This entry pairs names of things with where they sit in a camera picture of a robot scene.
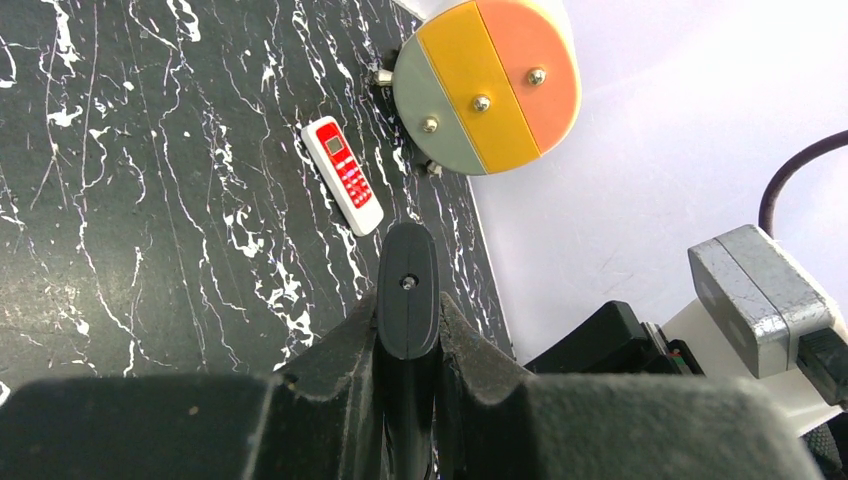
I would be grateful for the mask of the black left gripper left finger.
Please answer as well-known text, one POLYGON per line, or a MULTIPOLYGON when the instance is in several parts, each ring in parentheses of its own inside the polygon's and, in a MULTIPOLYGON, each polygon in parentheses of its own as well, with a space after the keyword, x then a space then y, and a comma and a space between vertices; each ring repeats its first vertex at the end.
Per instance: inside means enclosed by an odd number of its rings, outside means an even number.
POLYGON ((266 375, 29 383, 1 409, 5 479, 378 479, 374 293, 266 375))

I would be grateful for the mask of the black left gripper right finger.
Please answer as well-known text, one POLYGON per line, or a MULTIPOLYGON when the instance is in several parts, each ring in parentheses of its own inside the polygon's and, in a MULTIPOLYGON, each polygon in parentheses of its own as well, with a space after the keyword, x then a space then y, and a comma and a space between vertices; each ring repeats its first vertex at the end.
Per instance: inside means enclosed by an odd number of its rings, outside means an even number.
POLYGON ((741 379, 536 375, 440 297, 446 479, 817 479, 776 404, 741 379))

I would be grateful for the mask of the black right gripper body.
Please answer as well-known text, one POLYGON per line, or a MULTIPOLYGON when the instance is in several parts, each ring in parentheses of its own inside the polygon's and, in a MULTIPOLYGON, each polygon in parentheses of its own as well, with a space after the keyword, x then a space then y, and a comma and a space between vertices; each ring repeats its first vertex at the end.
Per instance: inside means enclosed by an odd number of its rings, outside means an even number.
POLYGON ((524 367, 535 374, 702 375, 688 345, 637 319, 629 304, 608 301, 524 367))

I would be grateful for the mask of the white remote control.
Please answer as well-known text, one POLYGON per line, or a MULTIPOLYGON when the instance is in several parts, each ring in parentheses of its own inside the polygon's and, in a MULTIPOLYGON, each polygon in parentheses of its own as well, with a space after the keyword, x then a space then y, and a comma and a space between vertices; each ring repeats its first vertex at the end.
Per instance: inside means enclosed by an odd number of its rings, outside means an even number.
POLYGON ((374 232, 384 210, 337 120, 324 116, 309 123, 301 139, 353 234, 374 232))

